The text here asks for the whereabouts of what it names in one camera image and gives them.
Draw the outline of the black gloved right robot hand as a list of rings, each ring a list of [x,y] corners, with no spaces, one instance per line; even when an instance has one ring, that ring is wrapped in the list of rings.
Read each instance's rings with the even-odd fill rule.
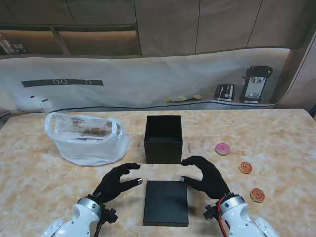
[[[216,166],[201,156],[191,156],[180,163],[182,166],[195,165],[202,172],[202,179],[197,180],[182,176],[181,180],[195,190],[205,192],[211,199],[221,199],[230,193],[226,182]]]

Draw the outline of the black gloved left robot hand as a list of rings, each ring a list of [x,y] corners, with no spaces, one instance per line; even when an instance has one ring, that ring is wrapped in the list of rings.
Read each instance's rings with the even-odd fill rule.
[[[138,170],[140,167],[137,163],[124,163],[114,167],[103,177],[100,184],[92,193],[92,199],[101,204],[107,203],[114,200],[122,192],[142,184],[143,180],[141,178],[124,182],[120,181],[121,176],[129,174],[131,170]]]

